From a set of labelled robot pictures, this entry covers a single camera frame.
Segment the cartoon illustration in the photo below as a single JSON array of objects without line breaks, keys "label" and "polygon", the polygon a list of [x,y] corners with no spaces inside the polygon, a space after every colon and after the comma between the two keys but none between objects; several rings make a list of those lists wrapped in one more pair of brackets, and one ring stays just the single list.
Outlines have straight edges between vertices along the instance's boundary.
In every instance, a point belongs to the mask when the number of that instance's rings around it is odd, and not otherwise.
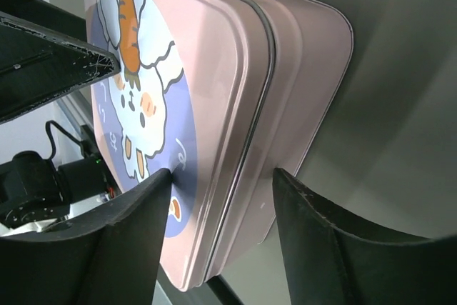
[{"label": "cartoon illustration", "polygon": [[146,158],[152,159],[164,147],[164,94],[183,76],[183,66],[152,0],[98,0],[97,10],[108,50],[121,63],[121,73],[109,79],[109,93],[122,126],[126,173],[141,182],[149,176]]},{"label": "cartoon illustration", "polygon": [[179,205],[179,201],[175,196],[171,197],[169,216],[173,216],[178,222],[181,221],[181,205]]}]

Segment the gray wall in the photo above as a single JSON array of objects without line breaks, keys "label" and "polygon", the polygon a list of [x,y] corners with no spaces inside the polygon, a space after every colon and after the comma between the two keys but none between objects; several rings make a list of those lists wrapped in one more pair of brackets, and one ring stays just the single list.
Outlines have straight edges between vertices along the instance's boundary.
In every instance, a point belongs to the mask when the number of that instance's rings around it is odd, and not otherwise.
[{"label": "gray wall", "polygon": [[456,231],[456,0],[319,0],[354,30],[349,70],[300,178],[412,234]]}]

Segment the purple circle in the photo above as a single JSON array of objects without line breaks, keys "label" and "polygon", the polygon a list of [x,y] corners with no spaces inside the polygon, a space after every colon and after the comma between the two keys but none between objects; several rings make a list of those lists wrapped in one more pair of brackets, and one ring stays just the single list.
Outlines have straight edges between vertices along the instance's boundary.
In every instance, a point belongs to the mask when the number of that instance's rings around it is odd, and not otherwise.
[{"label": "purple circle", "polygon": [[[104,36],[97,8],[92,16],[91,43],[108,50],[108,42]],[[137,185],[138,181],[129,177],[124,165],[124,152],[121,147],[122,127],[111,101],[108,81],[94,84],[92,92],[112,163],[122,188],[127,191]],[[170,85],[164,98],[167,110],[164,147],[152,159],[146,157],[146,163],[150,175],[160,168],[168,168],[173,172],[171,196],[179,203],[181,218],[179,221],[174,215],[169,214],[165,237],[175,237],[189,222],[197,187],[198,164],[194,112],[185,73],[177,82]]]}]

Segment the pink tin box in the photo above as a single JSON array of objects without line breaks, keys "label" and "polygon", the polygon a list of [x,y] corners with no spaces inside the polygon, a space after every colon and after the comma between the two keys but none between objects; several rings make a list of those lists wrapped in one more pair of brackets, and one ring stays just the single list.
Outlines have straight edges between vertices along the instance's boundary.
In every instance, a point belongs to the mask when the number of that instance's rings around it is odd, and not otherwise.
[{"label": "pink tin box", "polygon": [[84,1],[89,41],[122,68],[92,86],[99,148],[122,191],[172,170],[161,265],[185,291],[264,240],[273,168],[300,168],[351,26],[313,0]]}]

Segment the black cable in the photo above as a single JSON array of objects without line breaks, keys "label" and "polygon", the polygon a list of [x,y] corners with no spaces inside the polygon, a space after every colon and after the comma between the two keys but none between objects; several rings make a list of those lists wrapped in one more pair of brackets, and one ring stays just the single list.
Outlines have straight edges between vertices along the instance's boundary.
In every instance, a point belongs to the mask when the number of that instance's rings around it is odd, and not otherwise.
[{"label": "black cable", "polygon": [[222,276],[213,276],[206,284],[223,305],[243,305]]},{"label": "black cable", "polygon": [[45,128],[46,128],[46,133],[49,137],[49,142],[51,143],[51,156],[49,157],[48,160],[52,160],[56,156],[57,148],[56,148],[56,142],[54,141],[54,137],[52,136],[52,131],[51,131],[51,125],[54,125],[56,129],[58,129],[62,134],[67,136],[72,142],[75,144],[78,144],[78,146],[82,145],[82,142],[79,141],[75,136],[70,134],[67,130],[65,130],[59,123],[56,121],[47,121]]}]

